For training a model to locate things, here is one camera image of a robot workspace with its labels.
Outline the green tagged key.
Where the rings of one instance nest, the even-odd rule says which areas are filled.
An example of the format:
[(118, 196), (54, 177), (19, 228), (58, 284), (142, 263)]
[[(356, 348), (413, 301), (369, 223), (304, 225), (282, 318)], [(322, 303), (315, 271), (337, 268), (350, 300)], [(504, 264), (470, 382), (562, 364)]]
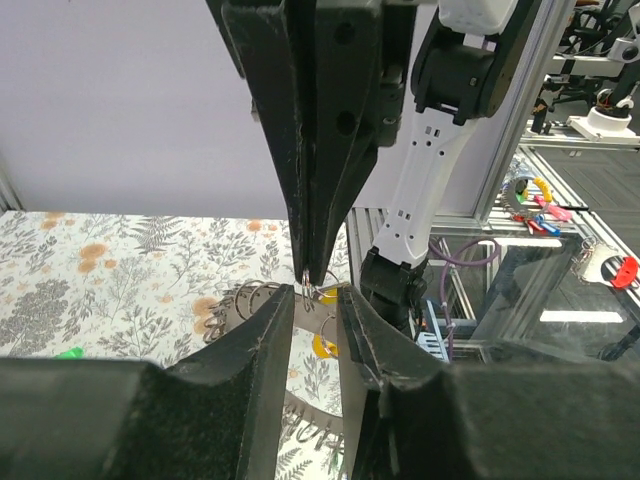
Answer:
[(73, 347), (55, 356), (55, 359), (80, 359), (84, 356), (84, 349)]

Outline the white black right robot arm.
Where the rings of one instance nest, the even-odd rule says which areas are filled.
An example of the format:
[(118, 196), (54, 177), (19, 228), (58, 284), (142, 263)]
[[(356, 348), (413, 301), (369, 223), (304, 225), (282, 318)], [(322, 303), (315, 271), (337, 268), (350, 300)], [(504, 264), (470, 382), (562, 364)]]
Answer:
[(413, 1), (212, 1), (246, 81), (288, 212), (296, 280), (321, 285), (342, 222), (378, 153), (412, 132), (360, 288), (400, 331), (417, 313), (433, 218), (459, 156), (500, 108), (536, 1), (440, 1), (419, 47)]

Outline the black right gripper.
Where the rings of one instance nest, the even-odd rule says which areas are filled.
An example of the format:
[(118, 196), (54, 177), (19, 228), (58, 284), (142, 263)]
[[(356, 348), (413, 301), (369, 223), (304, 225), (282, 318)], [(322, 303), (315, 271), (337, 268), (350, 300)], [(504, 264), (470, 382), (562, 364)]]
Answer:
[(284, 197), (295, 277), (325, 279), (372, 168), (394, 144), (417, 7), (410, 1), (210, 1), (249, 87)]

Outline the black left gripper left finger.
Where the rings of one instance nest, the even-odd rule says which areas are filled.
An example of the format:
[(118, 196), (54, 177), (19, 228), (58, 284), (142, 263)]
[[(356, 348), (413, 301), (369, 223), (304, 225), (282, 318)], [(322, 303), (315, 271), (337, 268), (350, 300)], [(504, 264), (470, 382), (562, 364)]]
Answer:
[(294, 320), (282, 285), (245, 322), (169, 368), (6, 358), (5, 479), (270, 479)]

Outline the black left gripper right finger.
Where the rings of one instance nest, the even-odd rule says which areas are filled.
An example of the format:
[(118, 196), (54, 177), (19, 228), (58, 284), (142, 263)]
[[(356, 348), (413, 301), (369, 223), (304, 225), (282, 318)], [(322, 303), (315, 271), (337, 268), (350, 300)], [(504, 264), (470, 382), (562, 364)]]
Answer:
[(338, 291), (351, 479), (635, 479), (639, 369), (604, 362), (446, 363)]

